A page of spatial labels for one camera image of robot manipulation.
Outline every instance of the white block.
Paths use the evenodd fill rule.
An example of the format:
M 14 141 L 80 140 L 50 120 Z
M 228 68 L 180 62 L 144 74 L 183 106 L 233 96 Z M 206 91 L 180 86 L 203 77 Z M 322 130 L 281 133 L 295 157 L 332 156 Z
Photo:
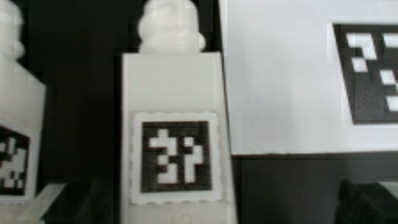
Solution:
M 25 182 L 27 184 L 23 195 L 11 196 L 0 194 L 0 203 L 22 203 L 34 198 L 43 110 L 45 85 L 37 81 L 16 61 L 11 60 L 11 58 L 6 57 L 4 54 L 0 54 L 0 126 L 7 128 L 13 132 L 18 132 L 30 139 Z M 20 157 L 16 156 L 13 157 L 11 166 L 16 165 L 14 163 L 18 163 L 18 158 Z
M 221 54 L 187 54 L 187 55 L 125 55 L 123 70 L 123 224 L 160 224 L 160 223 L 201 223 L 201 224 L 235 224 L 235 193 L 231 181 L 231 160 L 228 145 L 228 123 L 226 123 L 226 100 L 224 100 L 224 82 Z M 137 204 L 130 201 L 130 187 L 137 186 L 132 163 L 135 148 L 132 147 L 133 132 L 132 120 L 137 114 L 160 120 L 187 121 L 192 116 L 210 115 L 217 117 L 221 139 L 217 141 L 221 160 L 221 200 L 194 202 L 197 199 L 187 197 L 185 202 L 157 204 Z M 196 139 L 187 138 L 181 145 L 197 144 Z M 201 163 L 201 150 L 192 150 L 192 163 Z M 192 178 L 192 169 L 187 169 L 187 182 Z

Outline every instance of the white border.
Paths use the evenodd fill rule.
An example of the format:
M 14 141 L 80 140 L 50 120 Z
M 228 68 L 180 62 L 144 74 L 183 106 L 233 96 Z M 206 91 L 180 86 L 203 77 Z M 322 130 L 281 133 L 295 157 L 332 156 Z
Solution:
M 212 186 L 210 191 L 158 192 L 141 193 L 141 172 L 142 172 L 142 122 L 146 121 L 208 121 L 210 122 L 210 164 L 212 164 Z M 221 186 L 221 141 L 219 141 L 219 122 L 215 113 L 157 113 L 137 114 L 133 116 L 133 138 L 132 138 L 132 203 L 162 204 L 167 202 L 199 202 L 222 199 Z

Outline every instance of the black background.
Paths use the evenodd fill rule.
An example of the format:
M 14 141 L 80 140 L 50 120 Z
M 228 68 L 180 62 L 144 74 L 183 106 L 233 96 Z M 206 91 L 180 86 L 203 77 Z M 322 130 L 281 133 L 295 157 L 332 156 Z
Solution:
M 137 52 L 142 1 L 14 2 L 27 21 L 22 64 L 48 86 L 39 189 L 59 181 L 100 181 L 94 223 L 119 223 L 121 54 Z M 213 3 L 199 1 L 206 51 L 221 50 Z M 242 224 L 332 224 L 341 179 L 398 179 L 396 153 L 233 161 Z

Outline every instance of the white paper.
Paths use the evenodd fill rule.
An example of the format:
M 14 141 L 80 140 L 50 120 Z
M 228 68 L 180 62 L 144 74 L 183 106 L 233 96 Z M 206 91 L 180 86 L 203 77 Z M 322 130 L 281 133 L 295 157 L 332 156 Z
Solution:
M 233 153 L 398 150 L 398 123 L 352 124 L 332 30 L 398 24 L 398 1 L 221 4 Z

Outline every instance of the black square pattern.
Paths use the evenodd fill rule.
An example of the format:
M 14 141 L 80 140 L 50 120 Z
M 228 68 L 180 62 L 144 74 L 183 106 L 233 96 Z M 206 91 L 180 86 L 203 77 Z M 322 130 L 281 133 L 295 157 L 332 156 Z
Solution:
M 354 124 L 398 123 L 398 25 L 336 24 L 334 33 Z
M 210 150 L 208 121 L 142 122 L 142 193 L 212 190 Z
M 25 194 L 29 144 L 29 137 L 0 126 L 0 196 Z

